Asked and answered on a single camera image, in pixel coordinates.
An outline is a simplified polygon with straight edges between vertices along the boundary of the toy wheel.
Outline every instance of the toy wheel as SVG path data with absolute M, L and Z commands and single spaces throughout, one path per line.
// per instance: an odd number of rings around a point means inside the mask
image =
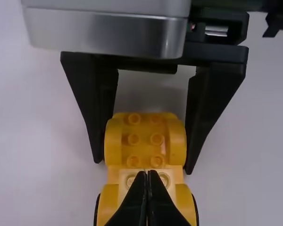
M 93 226 L 96 226 L 96 224 L 97 224 L 99 202 L 100 202 L 100 194 L 98 195 L 98 198 L 96 199 L 96 203 L 95 203 Z
M 192 194 L 194 205 L 195 205 L 195 213 L 196 213 L 196 226 L 199 226 L 199 215 L 198 215 L 198 209 L 197 204 L 194 195 Z

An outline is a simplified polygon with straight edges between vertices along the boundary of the white background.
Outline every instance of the white background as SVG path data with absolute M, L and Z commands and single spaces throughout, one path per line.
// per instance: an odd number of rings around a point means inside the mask
M 283 32 L 261 38 L 264 18 L 251 14 L 247 77 L 186 177 L 201 226 L 283 225 Z M 183 119 L 194 72 L 121 72 L 115 111 Z M 106 173 L 59 53 L 30 47 L 19 4 L 0 0 L 0 226 L 91 226 Z

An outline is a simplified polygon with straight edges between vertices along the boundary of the lego stud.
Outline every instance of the lego stud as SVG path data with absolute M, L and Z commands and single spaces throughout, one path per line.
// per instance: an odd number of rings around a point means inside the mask
M 150 159 L 150 164 L 153 168 L 161 168 L 164 164 L 164 158 L 160 155 L 152 156 Z
M 129 145 L 135 146 L 135 145 L 138 145 L 139 142 L 140 142 L 140 137 L 137 134 L 135 133 L 129 134 L 128 136 Z
M 127 166 L 130 168 L 136 168 L 139 166 L 140 159 L 138 156 L 132 155 L 127 158 Z
M 164 141 L 164 136 L 158 133 L 152 134 L 152 136 L 150 137 L 151 144 L 155 146 L 161 146 L 163 141 Z
M 158 175 L 166 189 L 168 189 L 170 185 L 170 177 L 165 173 L 159 173 Z
M 141 122 L 141 116 L 138 113 L 132 113 L 128 116 L 128 122 L 130 125 L 138 125 Z
M 159 124 L 159 123 L 161 122 L 161 120 L 162 120 L 161 116 L 160 116 L 160 115 L 157 115 L 157 114 L 152 115 L 152 116 L 150 117 L 150 121 L 151 121 L 153 124 Z
M 126 179 L 126 187 L 127 187 L 127 189 L 129 189 L 131 187 L 135 177 L 136 177 L 135 174 L 131 174 L 131 175 L 127 176 L 127 179 Z

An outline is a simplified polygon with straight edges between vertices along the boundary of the yellow lego brick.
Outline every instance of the yellow lego brick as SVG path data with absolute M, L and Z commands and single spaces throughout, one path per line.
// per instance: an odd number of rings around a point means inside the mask
M 196 226 L 192 194 L 183 181 L 186 134 L 172 113 L 117 113 L 106 126 L 108 182 L 100 196 L 98 226 L 116 212 L 139 171 L 156 170 L 173 203 Z

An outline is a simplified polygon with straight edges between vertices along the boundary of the silver metal housing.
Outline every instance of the silver metal housing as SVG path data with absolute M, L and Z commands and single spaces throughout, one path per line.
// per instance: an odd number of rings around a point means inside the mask
M 22 0 L 32 45 L 171 59 L 182 55 L 190 0 Z

